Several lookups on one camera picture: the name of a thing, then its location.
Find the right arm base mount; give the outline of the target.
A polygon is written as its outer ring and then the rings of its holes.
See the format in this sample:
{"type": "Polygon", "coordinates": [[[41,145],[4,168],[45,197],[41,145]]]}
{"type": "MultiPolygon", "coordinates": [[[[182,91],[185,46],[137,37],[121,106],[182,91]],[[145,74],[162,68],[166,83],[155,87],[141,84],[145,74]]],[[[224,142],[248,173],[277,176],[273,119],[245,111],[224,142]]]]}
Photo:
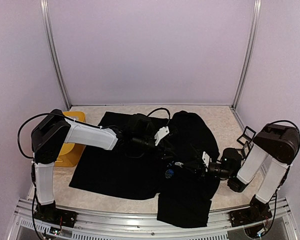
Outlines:
{"type": "Polygon", "coordinates": [[[231,226],[239,227],[253,224],[273,217],[268,203],[252,198],[247,208],[229,212],[231,226]]]}

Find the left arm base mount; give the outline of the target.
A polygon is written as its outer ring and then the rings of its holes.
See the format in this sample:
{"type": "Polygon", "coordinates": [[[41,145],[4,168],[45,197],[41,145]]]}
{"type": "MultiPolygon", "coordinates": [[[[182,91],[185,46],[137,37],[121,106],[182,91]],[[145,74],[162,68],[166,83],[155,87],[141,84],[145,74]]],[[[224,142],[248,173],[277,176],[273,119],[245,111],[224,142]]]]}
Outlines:
{"type": "Polygon", "coordinates": [[[60,227],[74,228],[77,213],[75,211],[61,209],[56,207],[56,203],[42,205],[37,204],[34,211],[34,219],[40,220],[60,227]]]}

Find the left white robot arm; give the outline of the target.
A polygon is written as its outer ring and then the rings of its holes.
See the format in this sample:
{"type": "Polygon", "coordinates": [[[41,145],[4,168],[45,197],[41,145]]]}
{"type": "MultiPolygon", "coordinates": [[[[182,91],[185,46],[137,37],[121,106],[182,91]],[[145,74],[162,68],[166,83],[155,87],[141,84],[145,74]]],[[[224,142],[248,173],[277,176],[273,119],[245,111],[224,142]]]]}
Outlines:
{"type": "Polygon", "coordinates": [[[40,214],[53,223],[60,218],[54,207],[53,171],[64,144],[97,147],[106,151],[124,151],[129,145],[140,150],[157,150],[168,126],[155,128],[149,116],[134,114],[125,128],[97,126],[66,116],[59,109],[39,115],[43,120],[31,132],[32,179],[40,214]]]}

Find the round white brooch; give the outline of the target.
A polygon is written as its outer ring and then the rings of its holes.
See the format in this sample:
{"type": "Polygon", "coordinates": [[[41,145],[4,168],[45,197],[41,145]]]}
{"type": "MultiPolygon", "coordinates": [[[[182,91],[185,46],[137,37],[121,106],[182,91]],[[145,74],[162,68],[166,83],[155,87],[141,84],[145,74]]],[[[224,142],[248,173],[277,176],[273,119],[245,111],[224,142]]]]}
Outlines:
{"type": "Polygon", "coordinates": [[[182,168],[184,164],[182,162],[175,162],[174,165],[182,168]]]}

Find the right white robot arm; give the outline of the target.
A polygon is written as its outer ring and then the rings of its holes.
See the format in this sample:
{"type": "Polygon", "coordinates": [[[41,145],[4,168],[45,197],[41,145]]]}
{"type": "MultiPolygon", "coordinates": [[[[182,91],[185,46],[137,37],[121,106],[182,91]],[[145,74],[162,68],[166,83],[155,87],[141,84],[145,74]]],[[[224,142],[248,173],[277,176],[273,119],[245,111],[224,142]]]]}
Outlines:
{"type": "Polygon", "coordinates": [[[264,161],[270,158],[266,176],[253,196],[256,203],[245,212],[250,222],[256,222],[265,214],[264,205],[283,185],[299,153],[300,129],[292,121],[277,120],[266,124],[252,137],[245,134],[242,137],[246,139],[243,149],[226,148],[219,162],[214,162],[203,152],[184,167],[198,176],[211,175],[226,180],[231,190],[241,193],[254,179],[264,161]]]}

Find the black t-shirt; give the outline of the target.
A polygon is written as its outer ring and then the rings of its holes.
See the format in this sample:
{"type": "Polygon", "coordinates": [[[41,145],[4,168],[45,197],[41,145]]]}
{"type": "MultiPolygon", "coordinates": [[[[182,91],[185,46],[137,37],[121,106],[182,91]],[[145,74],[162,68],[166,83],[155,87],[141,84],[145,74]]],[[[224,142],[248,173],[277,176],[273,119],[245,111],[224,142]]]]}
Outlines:
{"type": "MultiPolygon", "coordinates": [[[[179,111],[168,122],[178,161],[188,163],[196,153],[213,160],[220,153],[217,141],[196,113],[179,111]]],[[[220,181],[196,176],[187,169],[169,166],[158,153],[123,152],[87,146],[78,162],[71,188],[130,200],[158,197],[157,220],[180,228],[206,227],[212,198],[220,181]],[[174,176],[165,178],[172,169],[174,176]]]]}

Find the green blue round brooch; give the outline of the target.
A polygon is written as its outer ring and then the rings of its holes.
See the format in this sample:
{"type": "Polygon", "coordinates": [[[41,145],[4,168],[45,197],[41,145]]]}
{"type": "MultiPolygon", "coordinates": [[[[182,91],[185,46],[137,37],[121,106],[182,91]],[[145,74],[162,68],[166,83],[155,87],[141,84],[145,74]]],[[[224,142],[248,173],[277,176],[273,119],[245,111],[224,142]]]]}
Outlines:
{"type": "Polygon", "coordinates": [[[175,172],[172,169],[167,169],[164,173],[166,179],[171,179],[174,176],[175,172]]]}

